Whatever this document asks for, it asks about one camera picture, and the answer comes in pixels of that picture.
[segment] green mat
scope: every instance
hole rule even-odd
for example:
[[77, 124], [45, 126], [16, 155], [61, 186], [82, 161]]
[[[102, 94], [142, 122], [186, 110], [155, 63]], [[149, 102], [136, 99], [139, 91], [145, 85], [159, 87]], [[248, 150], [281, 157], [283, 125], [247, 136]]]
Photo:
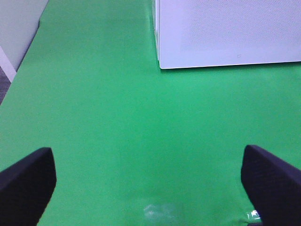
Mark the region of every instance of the green mat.
[[150, 0], [50, 0], [0, 106], [1, 170], [53, 148], [45, 226], [245, 226], [247, 144], [301, 167], [301, 64], [161, 71]]

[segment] floor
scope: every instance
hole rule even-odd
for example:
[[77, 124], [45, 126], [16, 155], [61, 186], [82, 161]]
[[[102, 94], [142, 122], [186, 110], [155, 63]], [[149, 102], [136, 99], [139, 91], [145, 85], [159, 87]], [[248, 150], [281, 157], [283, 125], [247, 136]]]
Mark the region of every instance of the floor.
[[9, 86], [10, 86], [10, 81], [8, 80], [2, 68], [0, 67], [0, 104], [4, 99]]

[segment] black foam pad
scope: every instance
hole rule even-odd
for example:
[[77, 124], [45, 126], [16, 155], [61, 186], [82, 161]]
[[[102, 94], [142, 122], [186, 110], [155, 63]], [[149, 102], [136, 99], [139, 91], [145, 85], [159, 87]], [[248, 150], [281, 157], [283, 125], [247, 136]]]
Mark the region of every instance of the black foam pad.
[[56, 185], [51, 148], [41, 148], [0, 173], [0, 225], [35, 226]]
[[266, 150], [245, 148], [241, 181], [264, 226], [301, 226], [301, 171]]

